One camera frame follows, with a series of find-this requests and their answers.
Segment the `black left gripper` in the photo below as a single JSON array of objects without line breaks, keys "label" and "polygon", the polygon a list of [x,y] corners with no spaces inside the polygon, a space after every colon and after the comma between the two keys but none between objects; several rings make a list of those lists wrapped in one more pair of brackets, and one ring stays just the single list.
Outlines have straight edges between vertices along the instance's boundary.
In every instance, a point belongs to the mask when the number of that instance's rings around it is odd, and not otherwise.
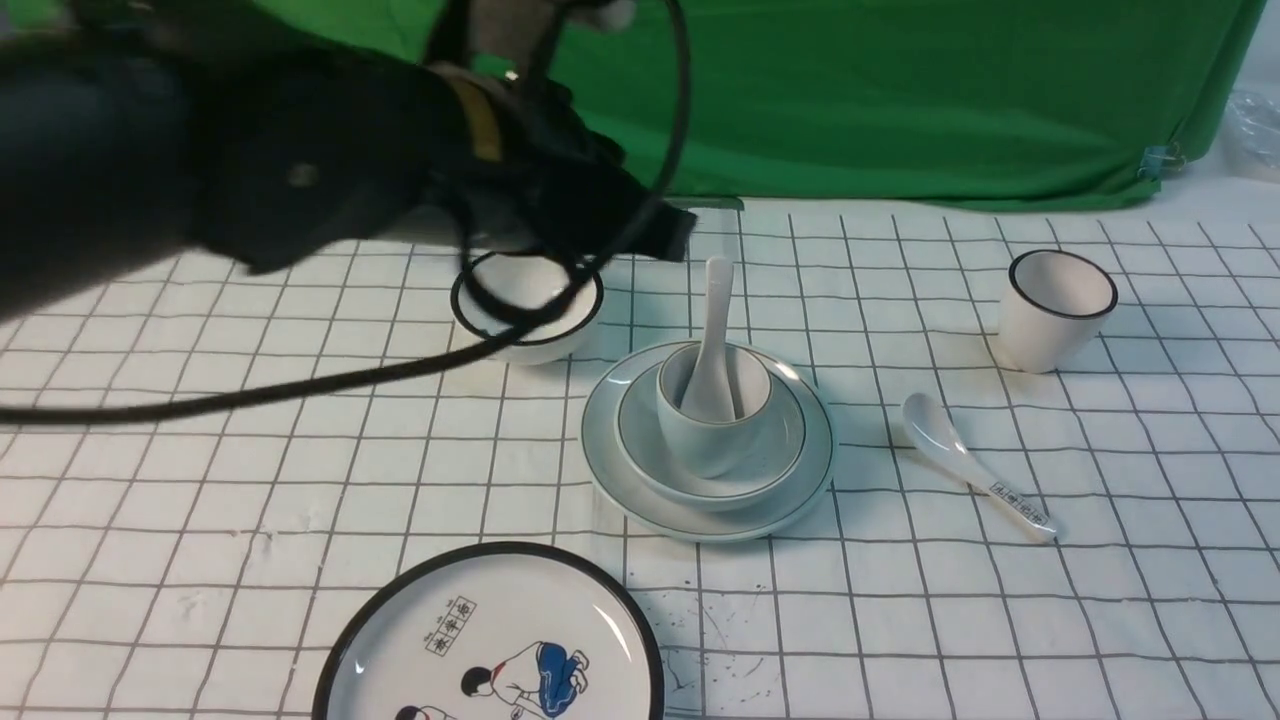
[{"label": "black left gripper", "polygon": [[269,274],[343,240],[564,260],[680,261],[695,217],[652,195],[564,102],[535,138],[504,81],[305,51],[214,85],[198,122],[192,238]]}]

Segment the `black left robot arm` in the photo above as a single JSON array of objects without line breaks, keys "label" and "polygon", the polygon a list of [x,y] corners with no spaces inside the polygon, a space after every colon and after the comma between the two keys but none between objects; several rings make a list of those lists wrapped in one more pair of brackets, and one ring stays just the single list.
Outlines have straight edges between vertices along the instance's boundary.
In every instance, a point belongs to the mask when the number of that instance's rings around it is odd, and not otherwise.
[{"label": "black left robot arm", "polygon": [[401,59],[253,1],[69,1],[3,38],[3,318],[187,250],[251,275],[346,240],[678,263],[658,200],[547,74],[562,1],[448,1]]}]

